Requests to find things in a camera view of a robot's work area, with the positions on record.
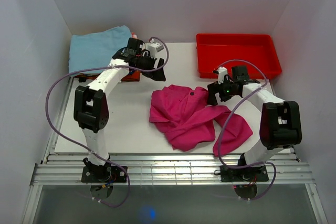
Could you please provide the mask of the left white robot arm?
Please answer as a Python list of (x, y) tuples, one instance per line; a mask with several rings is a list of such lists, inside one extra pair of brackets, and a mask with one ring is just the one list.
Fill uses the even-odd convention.
[(106, 70), (87, 86), (78, 86), (75, 90), (74, 119), (82, 129), (89, 149), (83, 162), (89, 174), (100, 182), (111, 177), (110, 156), (103, 132), (109, 120), (108, 95), (132, 70), (154, 81), (165, 81), (163, 68), (167, 60), (156, 56), (162, 50), (168, 51), (168, 48), (158, 38), (152, 37), (148, 44), (129, 38), (127, 46), (112, 56)]

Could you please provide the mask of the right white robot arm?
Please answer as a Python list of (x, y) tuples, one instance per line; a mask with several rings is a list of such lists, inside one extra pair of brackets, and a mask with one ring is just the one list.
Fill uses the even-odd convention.
[(209, 105), (226, 102), (238, 95), (241, 97), (239, 104), (248, 101), (261, 112), (258, 142), (241, 155), (238, 165), (223, 163), (221, 166), (223, 174), (238, 175), (242, 180), (260, 174), (262, 168), (271, 164), (271, 157), (302, 140), (298, 103), (278, 98), (265, 88), (265, 83), (251, 79), (247, 64), (243, 61), (240, 66), (232, 67), (231, 74), (225, 67), (218, 67), (214, 71), (217, 81), (207, 87)]

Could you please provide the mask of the pink trousers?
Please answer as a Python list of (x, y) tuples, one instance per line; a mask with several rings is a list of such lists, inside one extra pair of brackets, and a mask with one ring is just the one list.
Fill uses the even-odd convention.
[(149, 122), (164, 134), (172, 149), (187, 152), (201, 143), (214, 143), (213, 154), (225, 155), (244, 144), (253, 131), (224, 105), (207, 105), (202, 87), (170, 85), (153, 91)]

